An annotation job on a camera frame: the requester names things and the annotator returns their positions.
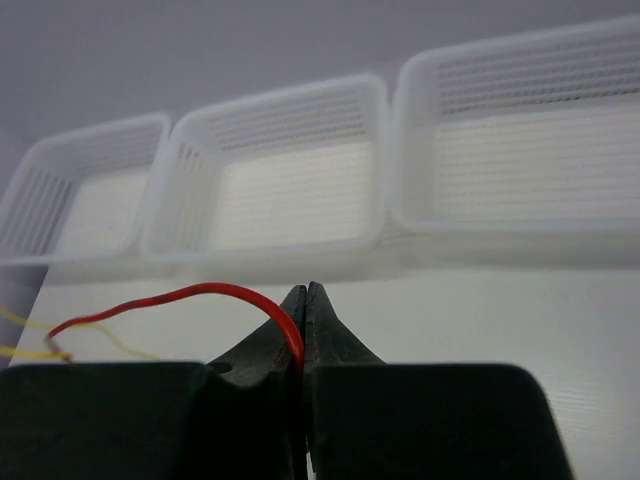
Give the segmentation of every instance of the white table surface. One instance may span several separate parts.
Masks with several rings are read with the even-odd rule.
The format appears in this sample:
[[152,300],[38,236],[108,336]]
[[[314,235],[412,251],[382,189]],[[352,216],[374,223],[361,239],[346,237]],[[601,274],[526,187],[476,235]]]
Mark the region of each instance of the white table surface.
[[[31,318],[59,323],[190,283],[64,285],[54,278],[49,273]],[[528,368],[548,394],[578,478],[637,478],[640,271],[433,269],[325,286],[340,319],[388,362],[507,361]],[[280,301],[289,288],[257,290]],[[235,299],[200,296],[104,324],[134,348],[208,361],[263,320]],[[18,347],[43,350],[44,333],[25,330]],[[131,360],[95,331],[67,331],[59,341],[79,361]]]

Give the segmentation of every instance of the yellow wire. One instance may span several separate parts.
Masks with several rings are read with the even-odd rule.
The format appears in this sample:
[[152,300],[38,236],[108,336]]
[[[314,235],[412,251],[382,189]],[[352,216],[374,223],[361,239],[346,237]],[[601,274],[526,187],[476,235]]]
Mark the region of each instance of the yellow wire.
[[[0,305],[0,315],[5,317],[10,322],[15,323],[16,325],[20,325],[23,327],[31,327],[31,328],[39,328],[42,330],[51,330],[55,325],[49,325],[48,323],[36,322],[33,320],[29,320],[26,318],[22,318],[19,315],[16,315],[8,308]],[[151,353],[141,352],[139,350],[134,350],[133,348],[129,348],[122,340],[120,340],[116,335],[109,330],[107,327],[103,325],[97,324],[84,324],[84,325],[76,325],[74,328],[95,328],[102,332],[111,343],[120,351],[127,353],[133,357],[144,358],[145,360],[161,360],[160,357],[156,355],[152,355]],[[16,358],[23,359],[47,359],[47,358],[62,358],[68,359],[68,353],[41,353],[41,352],[30,352],[28,350],[20,350],[13,347],[8,346],[0,346],[0,356],[13,356]]]

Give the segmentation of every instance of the white plastic basket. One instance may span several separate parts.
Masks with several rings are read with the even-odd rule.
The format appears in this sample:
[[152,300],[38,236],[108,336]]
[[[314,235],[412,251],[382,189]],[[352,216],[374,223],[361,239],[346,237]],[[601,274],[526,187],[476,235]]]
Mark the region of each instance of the white plastic basket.
[[0,203],[0,264],[131,253],[150,167],[169,128],[168,116],[153,114],[37,142]]
[[393,213],[419,232],[640,229],[640,20],[424,52],[394,99]]
[[384,218],[387,108],[382,80],[361,75],[188,114],[143,252],[237,263],[367,247]]

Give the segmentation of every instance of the wire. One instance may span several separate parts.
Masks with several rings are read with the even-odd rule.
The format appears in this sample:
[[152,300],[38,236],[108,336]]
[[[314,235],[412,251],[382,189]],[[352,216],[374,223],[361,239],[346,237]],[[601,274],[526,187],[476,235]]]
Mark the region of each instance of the wire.
[[296,372],[299,375],[298,378],[302,379],[304,369],[304,342],[302,341],[300,332],[293,320],[289,318],[287,313],[282,310],[279,305],[264,295],[248,288],[229,283],[198,283],[190,287],[181,288],[155,297],[132,300],[110,308],[109,310],[105,310],[104,312],[72,318],[71,320],[67,320],[53,328],[45,337],[45,343],[52,353],[59,354],[62,353],[62,350],[53,338],[67,328],[99,322],[129,310],[164,305],[165,303],[175,302],[176,300],[182,300],[184,298],[192,297],[194,295],[202,295],[205,293],[217,293],[239,298],[240,300],[244,300],[245,302],[258,307],[269,315],[269,317],[271,317],[280,327],[280,330],[287,341],[287,345],[289,346],[289,350],[291,351],[291,355],[293,356]]
[[[55,327],[55,325],[51,325],[48,323],[36,322],[34,320],[23,318],[19,315],[16,315],[15,313],[13,313],[11,310],[9,310],[7,307],[3,305],[0,305],[0,315],[5,317],[10,322],[13,322],[16,325],[20,325],[23,327],[39,328],[41,330],[51,330],[53,327]],[[161,358],[156,355],[152,355],[146,352],[141,352],[128,347],[122,340],[120,340],[111,330],[109,330],[104,325],[78,325],[78,326],[81,328],[95,328],[99,330],[111,341],[111,343],[117,349],[133,357],[144,358],[146,360],[161,360]],[[15,349],[9,346],[0,346],[0,356],[9,356],[9,357],[22,358],[22,359],[41,359],[41,358],[67,359],[67,357],[69,357],[69,354],[66,354],[66,353],[56,354],[57,356],[54,356],[54,357],[52,357],[51,355],[52,355],[51,353],[30,352],[28,350]]]

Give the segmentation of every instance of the red wire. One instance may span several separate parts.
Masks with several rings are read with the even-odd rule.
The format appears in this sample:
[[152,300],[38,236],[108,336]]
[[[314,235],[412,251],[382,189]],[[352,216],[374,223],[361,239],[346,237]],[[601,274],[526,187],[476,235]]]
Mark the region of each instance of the red wire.
[[129,310],[163,305],[165,303],[175,302],[176,300],[182,300],[183,298],[201,295],[203,293],[218,293],[221,295],[239,298],[240,300],[244,300],[245,302],[258,307],[269,315],[269,317],[278,324],[280,330],[282,330],[282,334],[284,335],[287,345],[289,346],[289,350],[291,351],[291,355],[293,356],[296,371],[299,378],[302,378],[302,371],[304,368],[304,342],[302,341],[300,332],[298,331],[295,323],[293,323],[293,320],[289,318],[287,313],[282,310],[278,304],[274,303],[264,295],[254,292],[248,288],[229,283],[198,283],[196,285],[191,285],[190,287],[181,288],[155,297],[132,300],[110,308],[109,310],[105,310],[104,312],[72,318],[71,320],[67,320],[52,329],[45,337],[45,342],[53,353],[61,353],[62,350],[53,340],[53,337],[74,325],[99,322]]

